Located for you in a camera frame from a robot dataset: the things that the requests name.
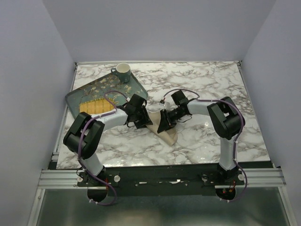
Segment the beige cloth napkin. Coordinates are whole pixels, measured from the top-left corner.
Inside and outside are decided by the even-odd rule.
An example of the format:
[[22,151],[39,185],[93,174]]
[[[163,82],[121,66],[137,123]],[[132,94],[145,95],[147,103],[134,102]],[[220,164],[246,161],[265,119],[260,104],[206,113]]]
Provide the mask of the beige cloth napkin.
[[162,131],[160,133],[157,132],[159,124],[160,124],[160,112],[149,113],[149,118],[152,122],[152,125],[146,125],[147,128],[153,132],[157,137],[163,140],[169,146],[173,146],[178,139],[177,131],[175,128],[172,128],[167,131]]

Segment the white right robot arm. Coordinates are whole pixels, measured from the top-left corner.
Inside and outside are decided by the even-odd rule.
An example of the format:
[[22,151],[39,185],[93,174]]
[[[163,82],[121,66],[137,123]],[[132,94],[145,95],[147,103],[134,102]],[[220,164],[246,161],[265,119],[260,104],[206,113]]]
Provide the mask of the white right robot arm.
[[221,154],[219,165],[222,170],[217,171],[217,181],[223,185],[233,180],[232,169],[238,166],[237,140],[245,126],[245,119],[230,97],[222,99],[188,99],[183,89],[173,89],[171,97],[176,104],[173,110],[161,110],[158,133],[175,127],[183,116],[195,114],[209,116],[215,132],[220,137]]

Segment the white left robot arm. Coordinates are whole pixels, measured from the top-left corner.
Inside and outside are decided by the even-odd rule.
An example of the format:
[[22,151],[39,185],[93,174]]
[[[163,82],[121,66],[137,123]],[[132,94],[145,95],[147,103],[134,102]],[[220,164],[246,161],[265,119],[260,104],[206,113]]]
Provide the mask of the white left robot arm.
[[75,153],[80,165],[88,172],[88,180],[94,186],[104,182],[105,167],[96,155],[102,133],[117,126],[133,123],[138,129],[151,125],[146,110],[147,101],[133,94],[123,105],[98,115],[81,112],[63,138],[63,144]]

